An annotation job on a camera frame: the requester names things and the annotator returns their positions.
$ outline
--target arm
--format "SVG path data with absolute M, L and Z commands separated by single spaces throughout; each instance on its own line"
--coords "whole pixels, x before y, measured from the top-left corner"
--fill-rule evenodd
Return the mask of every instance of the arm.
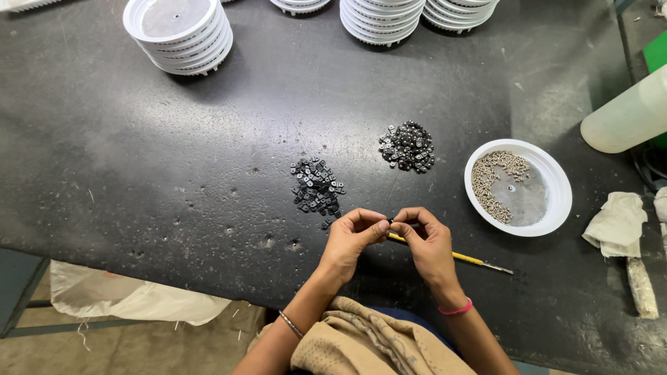
M 352 278 L 363 248 L 386 240 L 386 219 L 385 215 L 358 208 L 331 225 L 319 266 L 283 310 L 302 334 L 319 321 L 340 287 Z M 298 344 L 296 333 L 279 316 L 232 374 L 285 374 Z
M 424 240 L 415 231 L 422 232 Z M 445 311 L 463 308 L 468 299 L 459 285 L 452 257 L 452 235 L 425 208 L 404 208 L 394 218 L 392 230 L 405 238 L 415 266 Z M 473 307 L 461 314 L 445 316 L 463 358 L 476 373 L 520 375 L 502 350 L 482 317 Z

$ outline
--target green object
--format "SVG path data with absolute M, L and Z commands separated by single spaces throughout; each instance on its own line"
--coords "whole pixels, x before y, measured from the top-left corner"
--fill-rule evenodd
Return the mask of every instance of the green object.
M 664 31 L 644 48 L 644 59 L 649 74 L 667 64 L 667 31 Z M 667 133 L 655 137 L 652 143 L 659 149 L 667 149 Z
M 667 31 L 660 34 L 644 48 L 644 59 L 649 74 L 667 64 Z

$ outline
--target yellow screwdriver handle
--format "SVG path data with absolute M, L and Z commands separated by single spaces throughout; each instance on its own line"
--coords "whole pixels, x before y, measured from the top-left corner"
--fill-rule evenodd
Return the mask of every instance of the yellow screwdriver handle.
M 398 240 L 398 241 L 407 242 L 405 238 L 403 238 L 403 237 L 401 237 L 401 236 L 399 236 L 399 235 L 397 235 L 397 234 L 394 234 L 394 233 L 389 233 L 389 238 L 393 238 L 394 240 Z M 482 262 L 482 261 L 479 260 L 479 259 L 471 258 L 471 257 L 469 257 L 469 256 L 465 256 L 465 255 L 463 255 L 463 254 L 459 254 L 459 253 L 455 253 L 455 252 L 452 252 L 452 255 L 453 255 L 456 259 L 465 260 L 466 262 L 470 262 L 470 263 L 478 264 L 478 265 L 480 265 L 480 266 L 484 263 L 484 262 Z

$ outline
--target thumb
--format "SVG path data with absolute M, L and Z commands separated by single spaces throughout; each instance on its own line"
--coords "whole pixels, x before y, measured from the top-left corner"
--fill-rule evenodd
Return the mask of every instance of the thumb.
M 424 242 L 424 240 L 419 237 L 417 232 L 415 232 L 415 229 L 406 223 L 394 222 L 392 224 L 392 230 L 398 233 L 399 236 L 405 238 L 406 242 L 408 245 L 410 245 L 411 248 L 414 248 L 415 246 L 418 246 Z
M 359 233 L 359 236 L 364 239 L 366 244 L 372 244 L 381 237 L 389 234 L 389 222 L 387 220 L 380 220 L 373 224 L 372 227 Z

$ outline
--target stack of white discs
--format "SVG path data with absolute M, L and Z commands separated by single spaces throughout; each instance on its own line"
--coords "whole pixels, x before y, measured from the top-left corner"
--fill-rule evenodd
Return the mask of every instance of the stack of white discs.
M 486 22 L 499 0 L 426 0 L 424 18 L 433 26 L 461 33 Z
M 129 0 L 123 24 L 154 64 L 172 74 L 217 70 L 233 42 L 220 0 Z
M 426 0 L 340 0 L 340 21 L 360 41 L 391 46 L 412 34 Z
M 329 1 L 331 0 L 271 0 L 275 6 L 283 10 L 283 13 L 289 12 L 292 15 L 317 11 Z

